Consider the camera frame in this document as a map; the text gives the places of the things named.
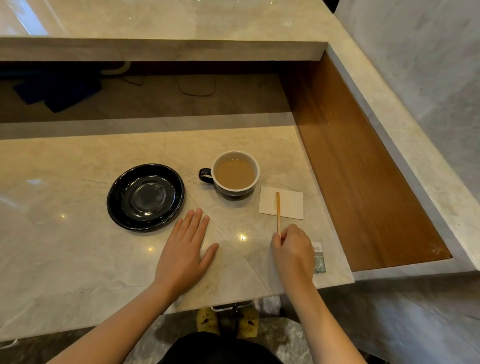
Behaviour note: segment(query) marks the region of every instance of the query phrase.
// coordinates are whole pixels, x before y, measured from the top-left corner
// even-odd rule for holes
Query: shoe
[[[260,315],[255,306],[246,306],[240,310],[238,339],[255,338],[258,334]]]
[[[220,336],[218,316],[210,307],[201,308],[197,311],[196,322],[197,332],[211,332]]]

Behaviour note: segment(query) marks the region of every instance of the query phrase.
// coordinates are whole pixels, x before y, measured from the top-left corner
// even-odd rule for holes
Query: cup
[[[215,178],[215,168],[216,166],[219,165],[219,163],[222,163],[225,160],[230,160],[232,158],[239,158],[239,157],[241,157],[242,159],[245,159],[250,164],[250,166],[253,169],[255,179],[249,186],[235,190],[232,188],[227,188],[218,182],[218,180]],[[232,197],[241,197],[252,192],[253,189],[255,188],[255,185],[258,182],[259,177],[260,177],[260,166],[258,165],[258,162],[250,154],[239,151],[239,150],[230,150],[228,152],[220,154],[213,161],[211,168],[202,168],[201,170],[198,171],[198,178],[201,181],[214,184],[215,187],[221,193],[226,194],[227,196],[232,196]]]

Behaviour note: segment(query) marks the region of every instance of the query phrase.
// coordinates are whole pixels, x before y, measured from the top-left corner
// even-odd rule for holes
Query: marble wall
[[[341,0],[335,15],[480,201],[477,0]],[[480,362],[480,276],[321,291],[358,348],[395,364]]]

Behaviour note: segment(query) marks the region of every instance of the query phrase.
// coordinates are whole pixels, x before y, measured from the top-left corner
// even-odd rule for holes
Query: saucer
[[[178,173],[162,164],[142,164],[123,173],[107,195],[112,220],[132,231],[151,231],[180,209],[185,186]]]

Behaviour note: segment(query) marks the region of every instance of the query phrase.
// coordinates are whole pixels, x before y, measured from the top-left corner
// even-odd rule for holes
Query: wooden stir stick
[[[276,193],[276,231],[280,235],[280,192]]]

